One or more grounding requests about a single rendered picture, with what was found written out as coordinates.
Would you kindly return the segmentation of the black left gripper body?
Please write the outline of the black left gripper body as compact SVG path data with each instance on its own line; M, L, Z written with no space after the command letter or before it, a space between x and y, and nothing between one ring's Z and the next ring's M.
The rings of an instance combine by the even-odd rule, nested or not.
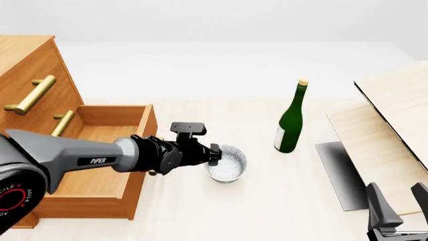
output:
M218 144L211 144L209 152L209 166L217 166L219 160L221 160L222 150Z

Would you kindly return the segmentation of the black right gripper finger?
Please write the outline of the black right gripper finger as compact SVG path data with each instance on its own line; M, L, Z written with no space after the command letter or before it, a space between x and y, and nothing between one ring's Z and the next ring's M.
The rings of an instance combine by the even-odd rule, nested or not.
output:
M418 182L412 186L411 191L425 219L428 219L428 187L422 182Z
M368 231L374 229L395 230L404 223L393 210L375 182L366 186L368 200Z

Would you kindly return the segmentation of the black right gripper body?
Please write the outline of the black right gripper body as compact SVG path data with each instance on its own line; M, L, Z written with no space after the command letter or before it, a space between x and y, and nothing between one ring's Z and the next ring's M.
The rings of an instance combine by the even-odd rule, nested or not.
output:
M395 227L372 227L366 233L369 241L428 241L428 231L397 231Z

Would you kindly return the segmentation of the speckled black and white bowl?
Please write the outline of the speckled black and white bowl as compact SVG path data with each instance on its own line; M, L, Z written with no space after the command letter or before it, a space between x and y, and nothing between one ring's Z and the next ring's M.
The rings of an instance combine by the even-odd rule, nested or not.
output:
M234 146L220 145L221 159L216 166L204 164L207 175L219 183L231 183L238 180L247 168L247 158Z

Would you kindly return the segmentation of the open wooden drawer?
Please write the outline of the open wooden drawer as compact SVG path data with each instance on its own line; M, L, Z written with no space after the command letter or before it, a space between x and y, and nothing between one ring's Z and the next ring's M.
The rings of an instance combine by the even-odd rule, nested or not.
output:
M79 106L83 129L77 139L114 142L136 134L156 135L152 104L144 106ZM126 218L133 220L145 174L117 173L112 168L73 171L64 175L54 194L33 210L38 218Z

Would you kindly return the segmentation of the wooden cabinet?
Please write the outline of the wooden cabinet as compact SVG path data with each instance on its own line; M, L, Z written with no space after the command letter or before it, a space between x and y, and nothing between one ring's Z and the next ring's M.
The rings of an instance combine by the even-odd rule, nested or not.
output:
M52 35L0 35L0 77L40 48L43 44L47 43L51 44L56 51L57 56L70 79L72 87L80 99L80 106L87 105L84 104ZM34 216L31 212L20 220L20 222L15 225L15 228L34 228L37 226L39 219L40 218Z

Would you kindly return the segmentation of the pale wooden panel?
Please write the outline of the pale wooden panel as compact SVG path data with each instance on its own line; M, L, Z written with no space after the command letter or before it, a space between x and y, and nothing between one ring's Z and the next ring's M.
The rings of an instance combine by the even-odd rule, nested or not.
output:
M367 103L326 113L364 184L375 182L395 212L416 214L421 208L411 187L428 186L428 172Z

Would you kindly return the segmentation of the green wine bottle with cork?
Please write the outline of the green wine bottle with cork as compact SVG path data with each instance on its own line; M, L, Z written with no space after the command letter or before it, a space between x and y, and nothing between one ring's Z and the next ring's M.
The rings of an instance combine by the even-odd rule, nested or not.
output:
M293 100L278 122L274 148L281 153L291 153L296 148L302 132L302 103L308 83L309 81L304 78L298 80Z

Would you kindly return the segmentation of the pale wooden board black edge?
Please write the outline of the pale wooden board black edge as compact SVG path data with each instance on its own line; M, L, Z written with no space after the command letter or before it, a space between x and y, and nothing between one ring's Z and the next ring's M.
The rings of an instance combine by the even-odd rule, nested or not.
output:
M428 61L354 85L428 171Z

